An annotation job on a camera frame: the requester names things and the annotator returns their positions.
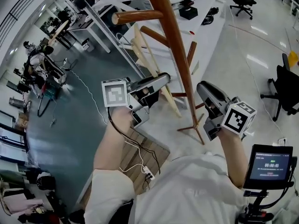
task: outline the screen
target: screen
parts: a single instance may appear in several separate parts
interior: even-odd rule
[[[256,153],[250,179],[284,180],[289,154]]]

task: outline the sleeve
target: sleeve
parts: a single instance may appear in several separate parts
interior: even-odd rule
[[[94,170],[85,209],[86,224],[108,223],[125,202],[135,198],[132,181],[118,170]]]

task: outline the person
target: person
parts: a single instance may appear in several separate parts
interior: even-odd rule
[[[25,52],[28,55],[27,63],[29,64],[28,72],[33,73],[41,67],[45,72],[50,73],[54,78],[57,79],[59,84],[63,84],[66,80],[66,74],[50,59],[48,59],[43,52],[36,49],[36,46],[29,45],[29,42],[24,42]]]
[[[112,114],[123,133],[130,128],[130,112],[122,107]],[[222,128],[218,137],[226,159],[208,154],[177,158],[150,190],[135,196],[132,181],[119,171],[124,138],[109,122],[94,157],[85,223],[235,223],[249,203],[240,190],[248,161],[238,135]]]

